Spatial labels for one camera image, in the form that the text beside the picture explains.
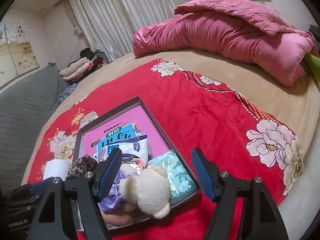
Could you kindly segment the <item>leopard print scarf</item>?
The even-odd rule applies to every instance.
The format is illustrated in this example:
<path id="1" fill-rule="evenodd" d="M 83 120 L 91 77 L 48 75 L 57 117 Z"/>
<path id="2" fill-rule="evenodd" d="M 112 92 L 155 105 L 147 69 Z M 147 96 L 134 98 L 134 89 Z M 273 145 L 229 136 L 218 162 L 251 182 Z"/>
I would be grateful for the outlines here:
<path id="1" fill-rule="evenodd" d="M 82 156 L 68 170 L 66 180 L 78 179 L 86 172 L 94 171 L 97 164 L 98 162 L 89 155 Z"/>

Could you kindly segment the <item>plush doll with pink dress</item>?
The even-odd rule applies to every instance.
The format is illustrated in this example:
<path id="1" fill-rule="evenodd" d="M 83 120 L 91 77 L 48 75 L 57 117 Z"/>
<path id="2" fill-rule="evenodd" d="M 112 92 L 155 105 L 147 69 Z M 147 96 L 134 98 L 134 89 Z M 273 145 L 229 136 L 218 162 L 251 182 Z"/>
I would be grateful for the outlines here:
<path id="1" fill-rule="evenodd" d="M 145 161 L 136 155 L 123 157 L 108 196 L 99 203 L 107 224 L 123 226 L 133 222 L 133 212 L 137 208 L 135 183 L 145 166 Z"/>

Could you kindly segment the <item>green floral tissue pack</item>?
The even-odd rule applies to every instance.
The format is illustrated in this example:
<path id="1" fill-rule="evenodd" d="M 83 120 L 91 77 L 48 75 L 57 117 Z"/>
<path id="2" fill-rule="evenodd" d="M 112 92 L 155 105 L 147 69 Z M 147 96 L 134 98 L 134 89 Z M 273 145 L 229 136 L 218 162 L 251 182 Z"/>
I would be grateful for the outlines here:
<path id="1" fill-rule="evenodd" d="M 166 170 L 171 200 L 196 191 L 195 183 L 174 151 L 170 150 L 148 161 L 147 167 L 153 166 L 162 166 Z"/>

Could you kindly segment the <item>plush bear with purple dress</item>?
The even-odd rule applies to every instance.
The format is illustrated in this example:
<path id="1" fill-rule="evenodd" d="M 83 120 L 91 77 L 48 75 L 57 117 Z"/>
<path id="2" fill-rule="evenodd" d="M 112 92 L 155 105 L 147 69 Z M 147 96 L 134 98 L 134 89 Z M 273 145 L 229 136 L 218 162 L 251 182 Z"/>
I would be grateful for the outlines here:
<path id="1" fill-rule="evenodd" d="M 162 219 L 170 212 L 170 184 L 167 172 L 162 166 L 145 168 L 141 172 L 123 163 L 110 189 L 99 207 L 103 213 L 118 208 L 125 212 L 140 209 L 156 219 Z"/>

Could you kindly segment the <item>white blue snack packet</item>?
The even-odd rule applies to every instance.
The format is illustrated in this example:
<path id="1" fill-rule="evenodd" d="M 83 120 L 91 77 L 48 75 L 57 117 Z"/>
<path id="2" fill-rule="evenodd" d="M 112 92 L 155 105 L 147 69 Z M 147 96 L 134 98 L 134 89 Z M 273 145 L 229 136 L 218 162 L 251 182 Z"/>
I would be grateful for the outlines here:
<path id="1" fill-rule="evenodd" d="M 101 139 L 101 141 L 97 144 L 97 150 L 94 158 L 98 162 L 105 161 L 114 148 L 119 148 L 122 151 L 123 157 L 141 159 L 144 161 L 144 164 L 147 164 L 148 162 L 149 154 L 147 135 L 131 137 L 129 139 L 118 140 L 114 142 L 109 142 L 107 138 Z"/>

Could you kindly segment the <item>white paper towel roll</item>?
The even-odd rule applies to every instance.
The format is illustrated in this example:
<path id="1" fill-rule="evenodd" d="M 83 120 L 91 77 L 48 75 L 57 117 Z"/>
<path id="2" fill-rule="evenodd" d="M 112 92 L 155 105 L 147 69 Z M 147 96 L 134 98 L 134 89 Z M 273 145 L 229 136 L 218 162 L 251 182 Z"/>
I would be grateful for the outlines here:
<path id="1" fill-rule="evenodd" d="M 60 177 L 65 181 L 68 170 L 71 168 L 71 164 L 61 159 L 53 159 L 46 163 L 43 180 L 50 177 Z"/>

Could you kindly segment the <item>red floral blanket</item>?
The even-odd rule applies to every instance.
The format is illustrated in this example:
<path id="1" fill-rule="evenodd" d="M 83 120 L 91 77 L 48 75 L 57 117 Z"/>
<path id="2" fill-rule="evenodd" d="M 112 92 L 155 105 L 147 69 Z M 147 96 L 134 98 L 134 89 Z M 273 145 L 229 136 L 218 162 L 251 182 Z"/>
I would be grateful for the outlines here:
<path id="1" fill-rule="evenodd" d="M 51 160 L 108 157 L 143 135 L 151 153 L 127 181 L 156 202 L 170 198 L 172 171 L 178 191 L 196 195 L 178 209 L 137 199 L 135 216 L 147 219 L 114 239 L 288 238 L 277 206 L 303 169 L 299 139 L 225 83 L 155 59 L 60 107 L 27 182 L 42 181 Z"/>

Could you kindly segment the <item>pink and blue book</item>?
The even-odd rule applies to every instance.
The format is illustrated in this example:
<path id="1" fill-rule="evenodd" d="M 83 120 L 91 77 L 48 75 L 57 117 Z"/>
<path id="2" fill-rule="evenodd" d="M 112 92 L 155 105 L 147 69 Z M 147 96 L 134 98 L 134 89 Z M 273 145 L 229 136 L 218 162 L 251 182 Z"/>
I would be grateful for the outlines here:
<path id="1" fill-rule="evenodd" d="M 148 154 L 152 158 L 171 149 L 144 107 L 138 105 L 85 132 L 82 137 L 84 145 L 79 156 L 87 154 L 92 157 L 101 150 L 97 144 L 103 140 L 109 144 L 141 135 L 148 136 Z"/>

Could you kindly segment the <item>grey quilted headboard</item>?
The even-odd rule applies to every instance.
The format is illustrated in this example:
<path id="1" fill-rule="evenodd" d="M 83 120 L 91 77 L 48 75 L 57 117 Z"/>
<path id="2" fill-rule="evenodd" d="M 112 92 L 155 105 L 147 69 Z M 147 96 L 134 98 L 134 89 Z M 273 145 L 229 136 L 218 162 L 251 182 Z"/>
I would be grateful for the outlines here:
<path id="1" fill-rule="evenodd" d="M 20 186 L 37 137 L 68 86 L 49 63 L 1 92 L 2 192 Z"/>

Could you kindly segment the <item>dark tray box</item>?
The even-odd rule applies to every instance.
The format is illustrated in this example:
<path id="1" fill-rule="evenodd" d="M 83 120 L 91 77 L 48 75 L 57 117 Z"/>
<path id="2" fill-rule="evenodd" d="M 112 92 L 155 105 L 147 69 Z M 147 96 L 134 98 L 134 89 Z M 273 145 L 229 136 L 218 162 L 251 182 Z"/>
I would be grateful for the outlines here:
<path id="1" fill-rule="evenodd" d="M 80 122 L 73 162 L 79 169 L 105 161 L 112 150 L 122 164 L 109 195 L 100 203 L 106 215 L 124 225 L 162 219 L 200 191 L 191 169 L 145 103 L 138 97 Z"/>

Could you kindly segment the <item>stack of folded clothes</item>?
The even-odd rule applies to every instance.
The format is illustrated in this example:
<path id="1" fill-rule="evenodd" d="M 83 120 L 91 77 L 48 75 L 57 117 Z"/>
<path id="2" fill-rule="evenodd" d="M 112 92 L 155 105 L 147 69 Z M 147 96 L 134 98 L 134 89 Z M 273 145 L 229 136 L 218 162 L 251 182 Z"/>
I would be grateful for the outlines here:
<path id="1" fill-rule="evenodd" d="M 78 84 L 109 63 L 105 53 L 100 51 L 94 53 L 90 48 L 85 48 L 80 51 L 80 58 L 70 63 L 67 68 L 59 71 L 59 74 L 70 85 Z"/>

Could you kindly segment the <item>pink folded quilt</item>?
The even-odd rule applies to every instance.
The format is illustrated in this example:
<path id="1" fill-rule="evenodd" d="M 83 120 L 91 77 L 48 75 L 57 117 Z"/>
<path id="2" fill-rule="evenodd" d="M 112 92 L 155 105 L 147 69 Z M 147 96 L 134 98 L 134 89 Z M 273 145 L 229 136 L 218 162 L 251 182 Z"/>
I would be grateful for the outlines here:
<path id="1" fill-rule="evenodd" d="M 319 80 L 315 37 L 289 25 L 275 10 L 250 0 L 193 0 L 173 18 L 140 28 L 133 36 L 136 57 L 197 49 L 257 64 L 286 87 L 311 75 Z"/>

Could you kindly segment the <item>white curtain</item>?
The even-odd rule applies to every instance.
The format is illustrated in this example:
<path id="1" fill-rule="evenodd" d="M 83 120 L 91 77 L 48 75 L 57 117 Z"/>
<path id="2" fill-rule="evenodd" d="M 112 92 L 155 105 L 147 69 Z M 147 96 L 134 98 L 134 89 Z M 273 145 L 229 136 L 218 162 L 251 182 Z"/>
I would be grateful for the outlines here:
<path id="1" fill-rule="evenodd" d="M 114 61 L 132 52 L 133 35 L 142 27 L 172 18 L 186 0 L 68 0 L 93 51 Z"/>

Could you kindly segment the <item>floral wall painting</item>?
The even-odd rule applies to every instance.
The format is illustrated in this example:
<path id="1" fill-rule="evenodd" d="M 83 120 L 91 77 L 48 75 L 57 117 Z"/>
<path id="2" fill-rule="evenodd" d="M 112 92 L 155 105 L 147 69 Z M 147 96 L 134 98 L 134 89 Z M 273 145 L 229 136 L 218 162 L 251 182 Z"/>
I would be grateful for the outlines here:
<path id="1" fill-rule="evenodd" d="M 0 57 L 1 87 L 40 67 L 24 29 L 16 24 L 1 25 Z"/>

